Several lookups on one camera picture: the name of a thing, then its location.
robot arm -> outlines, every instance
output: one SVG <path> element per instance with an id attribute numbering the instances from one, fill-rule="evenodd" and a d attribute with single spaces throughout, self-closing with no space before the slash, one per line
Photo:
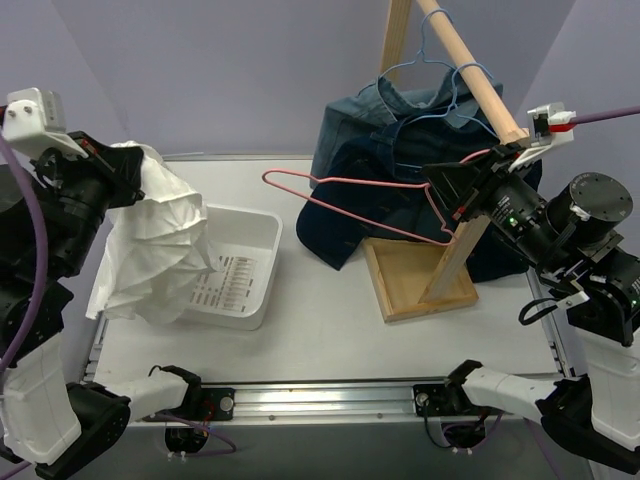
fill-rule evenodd
<path id="1" fill-rule="evenodd" d="M 449 379 L 452 403 L 492 406 L 542 424 L 579 456 L 635 474 L 640 470 L 640 259 L 619 247 L 614 228 L 633 202 L 616 180 L 577 176 L 545 200 L 521 178 L 531 161 L 517 144 L 499 145 L 467 164 L 425 166 L 441 201 L 462 221 L 488 216 L 508 245 L 550 288 L 551 306 L 567 311 L 584 344 L 588 376 L 558 383 L 527 380 L 467 361 Z"/>
<path id="2" fill-rule="evenodd" d="M 77 275 L 109 208 L 144 197 L 138 147 L 110 148 L 84 132 L 65 133 L 59 98 L 22 90 L 8 97 L 3 136 L 31 158 L 29 177 L 43 212 L 49 262 L 33 327 L 2 373 L 0 455 L 37 464 L 47 479 L 66 479 L 108 450 L 130 421 L 158 411 L 190 416 L 202 402 L 200 378 L 177 367 L 119 385 L 68 384 L 59 349 L 62 309 L 73 298 L 58 280 Z M 21 191 L 0 165 L 0 356 L 16 336 L 34 286 L 35 239 Z"/>

table surface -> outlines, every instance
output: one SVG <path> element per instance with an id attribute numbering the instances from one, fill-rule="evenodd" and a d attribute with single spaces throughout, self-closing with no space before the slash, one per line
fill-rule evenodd
<path id="1" fill-rule="evenodd" d="M 540 323 L 522 327 L 532 293 L 524 275 L 476 285 L 471 308 L 386 325 L 361 250 L 337 272 L 298 241 L 303 200 L 264 184 L 280 167 L 309 171 L 303 160 L 180 161 L 170 167 L 211 203 L 277 213 L 284 222 L 262 326 L 238 331 L 176 322 L 109 322 L 96 381 L 145 376 L 154 364 L 178 365 L 204 381 L 304 382 L 442 377 L 466 359 L 517 374 L 556 371 Z M 307 180 L 280 177 L 309 191 Z"/>

pink hanger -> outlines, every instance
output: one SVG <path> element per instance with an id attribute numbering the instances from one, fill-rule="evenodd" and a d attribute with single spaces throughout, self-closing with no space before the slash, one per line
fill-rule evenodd
<path id="1" fill-rule="evenodd" d="M 460 163 L 466 163 L 470 160 L 473 160 L 476 157 L 479 157 L 481 155 L 484 155 L 486 153 L 488 153 L 490 151 L 490 149 L 485 148 L 483 150 L 478 150 L 477 152 L 474 152 L 470 155 L 467 155 L 465 158 L 463 158 Z M 383 223 L 378 223 L 378 222 L 374 222 L 373 220 L 369 220 L 368 218 L 364 218 L 361 217 L 359 215 L 356 215 L 355 213 L 351 213 L 347 210 L 343 210 L 342 208 L 338 208 L 334 205 L 331 205 L 330 203 L 326 203 L 323 202 L 322 200 L 317 200 L 313 197 L 311 197 L 310 195 L 306 195 L 304 193 L 298 192 L 296 190 L 293 190 L 292 188 L 289 187 L 285 187 L 284 185 L 281 185 L 279 183 L 274 182 L 273 180 L 269 180 L 267 178 L 268 175 L 272 174 L 272 173 L 282 173 L 285 175 L 294 175 L 296 177 L 303 177 L 303 178 L 308 178 L 310 180 L 313 180 L 319 184 L 321 183 L 330 183 L 330 182 L 336 182 L 336 183 L 351 183 L 351 184 L 355 184 L 355 185 L 372 185 L 372 186 L 376 186 L 376 187 L 393 187 L 393 188 L 408 188 L 408 189 L 424 189 L 424 193 L 427 196 L 427 200 L 429 201 L 429 205 L 431 205 L 431 208 L 433 208 L 433 211 L 435 212 L 435 214 L 437 215 L 438 219 L 440 220 L 440 231 L 444 232 L 444 233 L 448 233 L 451 236 L 451 240 L 449 240 L 447 243 L 443 243 L 443 242 L 438 242 L 436 240 L 433 240 L 431 238 L 426 238 L 420 235 L 416 235 L 415 233 L 411 233 L 411 232 L 407 232 L 405 230 L 400 230 L 398 228 L 394 228 L 391 227 L 389 225 L 385 225 Z M 427 243 L 431 243 L 433 245 L 439 245 L 442 247 L 448 247 L 449 245 L 451 245 L 453 242 L 455 242 L 456 236 L 454 235 L 454 233 L 447 228 L 447 222 L 445 221 L 444 217 L 442 216 L 442 213 L 440 213 L 440 210 L 438 210 L 438 207 L 436 205 L 436 203 L 433 201 L 433 198 L 431 197 L 431 193 L 429 192 L 429 188 L 431 187 L 431 184 L 429 182 L 426 183 L 421 183 L 421 184 L 411 184 L 411 183 L 394 183 L 394 182 L 378 182 L 378 181 L 373 181 L 373 180 L 358 180 L 355 178 L 343 178 L 343 177 L 327 177 L 327 178 L 316 178 L 313 175 L 310 175 L 308 173 L 302 173 L 302 172 L 296 172 L 295 170 L 288 170 L 285 168 L 271 168 L 269 170 L 267 170 L 266 172 L 264 172 L 262 174 L 262 181 L 265 182 L 268 185 L 271 185 L 272 187 L 276 187 L 279 188 L 280 190 L 284 190 L 285 192 L 291 193 L 297 197 L 303 198 L 305 200 L 307 200 L 308 202 L 312 202 L 315 203 L 316 205 L 320 205 L 321 207 L 324 208 L 328 208 L 329 210 L 333 210 L 334 212 L 338 212 L 342 215 L 346 215 L 347 217 L 351 217 L 355 220 L 358 220 L 360 222 L 364 222 L 364 223 L 368 223 L 370 225 L 374 225 L 376 227 L 379 228 L 383 228 L 385 230 L 389 230 L 390 232 L 394 232 L 394 233 L 399 233 L 401 235 L 406 235 L 407 237 L 410 238 L 414 238 L 416 240 L 421 240 L 423 242 L 427 242 Z"/>

white plastic tray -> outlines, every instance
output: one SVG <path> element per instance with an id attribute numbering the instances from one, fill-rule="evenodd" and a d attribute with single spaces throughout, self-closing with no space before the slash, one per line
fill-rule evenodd
<path id="1" fill-rule="evenodd" d="M 222 269 L 198 278 L 181 318 L 255 330 L 262 324 L 269 300 L 282 220 L 259 210 L 207 208 L 209 243 Z"/>

wooden pole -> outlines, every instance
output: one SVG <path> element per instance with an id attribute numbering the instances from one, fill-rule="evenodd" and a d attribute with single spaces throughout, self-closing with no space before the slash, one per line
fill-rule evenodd
<path id="1" fill-rule="evenodd" d="M 388 68 L 402 61 L 412 3 L 413 0 L 389 0 L 389 13 L 387 15 L 387 28 L 384 32 L 380 73 L 384 73 Z M 395 81 L 396 73 L 397 70 L 389 72 L 389 80 Z"/>
<path id="2" fill-rule="evenodd" d="M 437 0 L 418 0 L 418 3 L 425 15 L 440 8 Z M 429 18 L 429 22 L 456 66 L 475 62 L 445 13 L 434 13 Z M 465 67 L 460 74 L 500 141 L 502 143 L 520 142 L 526 145 L 529 141 L 528 132 L 518 127 L 482 69 L 476 66 Z M 440 298 L 447 292 L 489 223 L 491 223 L 490 220 L 483 216 L 458 226 L 456 229 L 458 241 L 445 250 L 434 271 L 431 284 L 420 298 L 420 303 Z"/>

